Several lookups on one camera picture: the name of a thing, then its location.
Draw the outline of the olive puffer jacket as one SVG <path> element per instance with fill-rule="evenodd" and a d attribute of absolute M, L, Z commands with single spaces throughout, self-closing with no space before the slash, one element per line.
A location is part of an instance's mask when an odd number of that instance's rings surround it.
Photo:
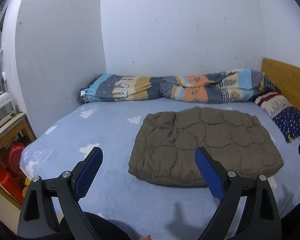
<path fill-rule="evenodd" d="M 148 114 L 136 136 L 128 172 L 155 185 L 205 186 L 194 158 L 200 147 L 226 170 L 245 178 L 270 177 L 283 167 L 279 151 L 256 116 L 193 107 Z"/>

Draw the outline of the red plastic basin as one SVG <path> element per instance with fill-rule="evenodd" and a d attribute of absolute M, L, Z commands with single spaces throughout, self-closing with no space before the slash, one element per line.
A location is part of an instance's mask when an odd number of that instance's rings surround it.
<path fill-rule="evenodd" d="M 25 174 L 19 167 L 25 145 L 13 141 L 0 160 L 0 183 L 20 204 L 24 201 Z"/>

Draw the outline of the wooden side shelf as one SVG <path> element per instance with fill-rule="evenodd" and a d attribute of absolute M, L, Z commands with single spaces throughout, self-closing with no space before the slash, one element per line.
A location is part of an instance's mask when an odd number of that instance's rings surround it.
<path fill-rule="evenodd" d="M 5 146 L 10 146 L 13 139 L 19 134 L 25 135 L 30 143 L 37 138 L 31 128 L 30 122 L 25 113 L 18 113 L 0 127 L 0 150 Z M 12 205 L 21 210 L 22 204 L 17 201 L 0 185 L 0 194 Z"/>

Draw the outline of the blue star pillow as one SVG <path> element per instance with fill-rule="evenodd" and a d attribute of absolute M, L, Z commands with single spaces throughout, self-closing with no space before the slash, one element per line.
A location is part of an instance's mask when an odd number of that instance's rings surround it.
<path fill-rule="evenodd" d="M 273 120 L 286 143 L 300 138 L 300 110 L 278 92 L 267 92 L 255 99 L 255 104 Z"/>

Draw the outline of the light blue bed sheet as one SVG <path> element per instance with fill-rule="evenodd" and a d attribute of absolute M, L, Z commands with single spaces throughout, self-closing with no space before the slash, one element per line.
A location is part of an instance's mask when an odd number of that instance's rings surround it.
<path fill-rule="evenodd" d="M 103 163 L 79 204 L 122 228 L 132 239 L 197 239 L 219 204 L 209 189 L 149 184 L 128 173 L 135 137 L 149 113 L 182 111 L 192 103 L 169 99 L 84 104 L 25 148 L 28 178 L 56 178 L 98 146 Z"/>

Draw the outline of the white rice cooker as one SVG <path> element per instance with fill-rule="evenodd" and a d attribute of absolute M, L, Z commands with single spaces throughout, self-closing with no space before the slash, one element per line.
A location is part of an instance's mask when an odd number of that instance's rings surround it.
<path fill-rule="evenodd" d="M 12 98 L 7 92 L 0 92 L 0 127 L 12 118 L 14 108 Z"/>

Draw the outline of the patchwork cartoon quilt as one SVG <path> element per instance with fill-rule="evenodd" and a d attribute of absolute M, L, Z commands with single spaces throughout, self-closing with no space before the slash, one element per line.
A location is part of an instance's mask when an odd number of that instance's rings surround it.
<path fill-rule="evenodd" d="M 263 72 L 235 69 L 193 76 L 122 76 L 100 74 L 79 91 L 80 103 L 167 98 L 194 103 L 246 102 L 275 90 Z"/>

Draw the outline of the wooden headboard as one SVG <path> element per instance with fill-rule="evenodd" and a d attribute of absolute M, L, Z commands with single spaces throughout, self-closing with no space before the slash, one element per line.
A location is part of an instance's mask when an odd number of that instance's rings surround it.
<path fill-rule="evenodd" d="M 288 101 L 300 110 L 300 68 L 271 59 L 264 58 L 262 72 L 281 91 Z"/>

